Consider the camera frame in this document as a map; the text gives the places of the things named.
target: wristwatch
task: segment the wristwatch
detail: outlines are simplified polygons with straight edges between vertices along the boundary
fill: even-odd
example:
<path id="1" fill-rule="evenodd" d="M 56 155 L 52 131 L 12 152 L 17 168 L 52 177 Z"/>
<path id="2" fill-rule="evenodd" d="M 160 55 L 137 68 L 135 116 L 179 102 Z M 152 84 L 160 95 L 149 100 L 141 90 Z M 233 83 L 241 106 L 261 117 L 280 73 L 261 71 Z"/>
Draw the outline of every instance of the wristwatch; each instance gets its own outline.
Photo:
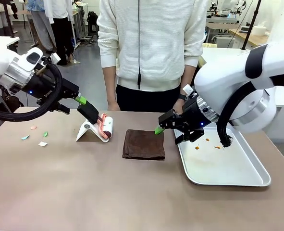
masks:
<path id="1" fill-rule="evenodd" d="M 179 94 L 178 98 L 182 100 L 186 100 L 186 95 Z"/>

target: lint roller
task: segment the lint roller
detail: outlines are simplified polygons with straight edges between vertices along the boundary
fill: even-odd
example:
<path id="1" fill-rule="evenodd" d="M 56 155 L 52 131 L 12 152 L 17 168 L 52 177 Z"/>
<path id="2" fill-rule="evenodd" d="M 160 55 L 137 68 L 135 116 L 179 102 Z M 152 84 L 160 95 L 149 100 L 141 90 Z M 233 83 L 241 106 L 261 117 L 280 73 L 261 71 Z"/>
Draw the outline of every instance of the lint roller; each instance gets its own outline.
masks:
<path id="1" fill-rule="evenodd" d="M 98 120 L 99 128 L 98 132 L 100 136 L 105 139 L 109 139 L 112 137 L 113 132 L 113 118 L 107 116 L 105 113 L 101 115 L 102 121 Z"/>

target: hand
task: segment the hand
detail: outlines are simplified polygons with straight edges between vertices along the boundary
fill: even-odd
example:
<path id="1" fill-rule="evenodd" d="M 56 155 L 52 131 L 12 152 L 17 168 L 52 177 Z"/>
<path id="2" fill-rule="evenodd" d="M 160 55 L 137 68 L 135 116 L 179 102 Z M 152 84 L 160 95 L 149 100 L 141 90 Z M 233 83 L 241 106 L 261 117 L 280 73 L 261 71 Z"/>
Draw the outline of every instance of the hand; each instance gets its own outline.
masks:
<path id="1" fill-rule="evenodd" d="M 177 114 L 182 114 L 182 106 L 185 104 L 185 101 L 182 99 L 178 99 L 173 107 Z"/>
<path id="2" fill-rule="evenodd" d="M 115 101 L 112 103 L 108 103 L 108 110 L 109 111 L 120 111 L 121 109 L 119 108 L 118 103 Z"/>

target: green object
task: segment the green object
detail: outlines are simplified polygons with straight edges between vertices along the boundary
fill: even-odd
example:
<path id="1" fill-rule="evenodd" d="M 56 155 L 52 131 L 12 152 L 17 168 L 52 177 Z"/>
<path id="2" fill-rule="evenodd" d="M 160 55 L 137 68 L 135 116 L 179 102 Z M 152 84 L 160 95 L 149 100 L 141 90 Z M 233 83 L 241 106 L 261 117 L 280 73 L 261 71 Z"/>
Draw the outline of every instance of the green object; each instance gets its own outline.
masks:
<path id="1" fill-rule="evenodd" d="M 24 140 L 26 140 L 27 138 L 29 138 L 29 136 L 30 136 L 30 135 L 21 137 L 21 139 L 24 141 Z"/>
<path id="2" fill-rule="evenodd" d="M 85 105 L 86 102 L 87 102 L 86 98 L 84 98 L 83 96 L 76 97 L 74 100 L 76 100 L 77 102 L 79 102 L 80 104 L 83 104 L 83 105 Z"/>
<path id="3" fill-rule="evenodd" d="M 159 127 L 157 127 L 157 128 L 155 129 L 155 134 L 156 134 L 156 135 L 159 135 L 159 134 L 161 134 L 163 131 L 164 131 L 164 129 L 159 126 Z"/>

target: black pants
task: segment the black pants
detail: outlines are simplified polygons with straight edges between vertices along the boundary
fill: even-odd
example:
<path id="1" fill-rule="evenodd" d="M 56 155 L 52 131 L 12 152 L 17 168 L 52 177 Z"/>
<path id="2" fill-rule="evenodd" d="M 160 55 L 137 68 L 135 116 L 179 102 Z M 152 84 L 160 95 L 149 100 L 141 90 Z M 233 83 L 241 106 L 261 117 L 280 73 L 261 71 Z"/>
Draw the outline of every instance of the black pants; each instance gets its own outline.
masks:
<path id="1" fill-rule="evenodd" d="M 54 23 L 51 24 L 55 37 L 57 54 L 62 62 L 66 62 L 67 56 L 74 52 L 74 47 L 71 43 L 72 30 L 68 18 L 54 18 Z"/>
<path id="2" fill-rule="evenodd" d="M 122 111 L 167 112 L 171 110 L 180 94 L 180 86 L 167 91 L 148 92 L 132 90 L 117 85 L 117 103 Z"/>

